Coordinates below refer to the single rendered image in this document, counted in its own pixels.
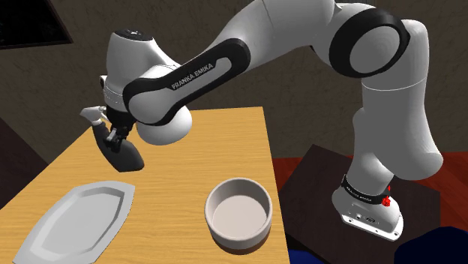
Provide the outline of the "white round bowl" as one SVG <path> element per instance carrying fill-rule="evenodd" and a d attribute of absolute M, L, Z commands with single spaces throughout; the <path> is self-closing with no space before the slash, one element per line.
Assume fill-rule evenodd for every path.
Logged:
<path fill-rule="evenodd" d="M 204 207 L 212 238 L 221 246 L 245 251 L 261 245 L 272 225 L 272 199 L 249 178 L 229 178 L 215 186 Z"/>

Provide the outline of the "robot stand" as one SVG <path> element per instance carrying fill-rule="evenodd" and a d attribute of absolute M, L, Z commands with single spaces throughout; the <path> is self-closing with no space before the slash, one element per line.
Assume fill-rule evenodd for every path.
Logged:
<path fill-rule="evenodd" d="M 332 193 L 351 160 L 312 145 L 278 194 L 287 235 L 329 264 L 393 264 L 399 245 L 440 226 L 440 194 L 413 181 L 393 178 L 391 196 L 403 216 L 403 232 L 388 241 L 343 222 Z"/>

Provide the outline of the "grey oblong tray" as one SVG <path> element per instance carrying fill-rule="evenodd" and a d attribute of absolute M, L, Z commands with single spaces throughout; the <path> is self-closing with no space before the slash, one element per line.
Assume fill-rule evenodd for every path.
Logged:
<path fill-rule="evenodd" d="M 34 225 L 13 264 L 94 264 L 122 228 L 134 192 L 120 181 L 74 187 Z"/>

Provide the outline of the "wooden table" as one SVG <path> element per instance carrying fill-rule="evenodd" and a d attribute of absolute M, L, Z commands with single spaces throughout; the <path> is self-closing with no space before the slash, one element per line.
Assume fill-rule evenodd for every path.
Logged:
<path fill-rule="evenodd" d="M 12 264 L 41 216 L 70 189 L 114 180 L 136 188 L 130 213 L 96 264 L 290 264 L 263 110 L 194 110 L 190 133 L 170 145 L 130 141 L 145 166 L 116 172 L 84 132 L 0 209 L 0 264 Z M 212 188 L 232 177 L 259 182 L 273 204 L 271 232 L 253 253 L 234 255 L 212 240 L 204 204 Z"/>

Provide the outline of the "black spray bottle white nozzle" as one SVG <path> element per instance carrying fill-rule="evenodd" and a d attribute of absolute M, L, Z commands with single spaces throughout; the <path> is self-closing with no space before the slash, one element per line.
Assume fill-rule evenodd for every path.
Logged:
<path fill-rule="evenodd" d="M 118 172 L 133 172 L 144 167 L 144 161 L 134 144 L 127 140 L 132 129 L 111 127 L 106 106 L 83 108 L 80 115 L 91 122 L 93 134 L 102 155 Z"/>

